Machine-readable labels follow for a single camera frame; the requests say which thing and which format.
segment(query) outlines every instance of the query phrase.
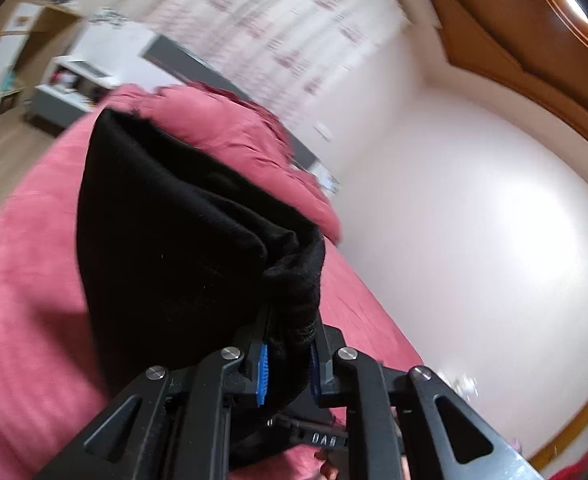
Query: metal pin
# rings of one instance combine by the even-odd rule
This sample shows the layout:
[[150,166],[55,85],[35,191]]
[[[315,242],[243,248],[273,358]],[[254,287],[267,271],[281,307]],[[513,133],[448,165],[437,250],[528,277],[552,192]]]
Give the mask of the metal pin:
[[241,351],[238,350],[235,346],[226,346],[220,351],[220,354],[226,361],[233,361],[234,359],[238,359],[238,357],[241,356]]
[[425,366],[414,367],[410,373],[414,379],[425,381],[429,381],[431,379],[431,370]]
[[162,379],[163,377],[165,377],[165,373],[167,373],[167,370],[165,370],[164,367],[158,366],[158,365],[150,366],[144,372],[144,374],[147,376],[147,378],[151,379],[152,381],[157,381],[158,379]]
[[338,357],[344,361],[354,361],[359,356],[359,351],[356,348],[350,346],[344,346],[338,351]]

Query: bed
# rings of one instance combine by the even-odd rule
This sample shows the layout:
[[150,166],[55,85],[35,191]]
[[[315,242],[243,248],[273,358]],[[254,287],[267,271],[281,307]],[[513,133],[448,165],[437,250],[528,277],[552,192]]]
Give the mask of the bed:
[[[190,92],[207,93],[204,108],[185,106],[193,97]],[[327,248],[321,276],[323,322],[339,327],[347,344],[388,367],[407,369],[421,363],[337,250],[338,218],[313,177],[287,160],[291,149],[275,126],[269,127],[273,118],[247,107],[233,108],[249,122],[232,140],[227,131],[199,127],[202,114],[220,115],[216,106],[243,107],[228,97],[235,99],[198,85],[155,94],[135,85],[122,86],[59,137],[2,208],[0,480],[32,478],[107,402],[75,261],[78,188],[93,123],[105,107],[151,118],[315,221]],[[232,477],[313,478],[319,468],[313,452],[299,446]]]

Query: black cloth bag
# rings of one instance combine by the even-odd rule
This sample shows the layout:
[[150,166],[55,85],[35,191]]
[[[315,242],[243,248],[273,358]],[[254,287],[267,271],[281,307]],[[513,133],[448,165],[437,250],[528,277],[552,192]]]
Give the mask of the black cloth bag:
[[269,389],[242,425],[268,418],[307,385],[324,240],[236,171],[150,121],[104,110],[87,153],[76,241],[112,394],[151,365],[195,365],[228,346],[263,305],[271,307]]

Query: gray bed frame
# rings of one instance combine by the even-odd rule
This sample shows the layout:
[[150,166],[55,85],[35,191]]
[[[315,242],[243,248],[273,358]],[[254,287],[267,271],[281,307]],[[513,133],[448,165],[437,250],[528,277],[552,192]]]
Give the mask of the gray bed frame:
[[[201,81],[215,88],[233,92],[243,100],[252,100],[216,70],[167,36],[159,35],[141,57],[180,81]],[[289,136],[296,164],[307,170],[317,161],[317,157],[291,133]]]

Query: curtain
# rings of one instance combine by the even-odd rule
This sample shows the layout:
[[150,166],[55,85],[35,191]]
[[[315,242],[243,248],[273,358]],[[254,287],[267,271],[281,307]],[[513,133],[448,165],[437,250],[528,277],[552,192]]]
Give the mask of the curtain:
[[162,0],[145,21],[290,129],[407,23],[396,0]]

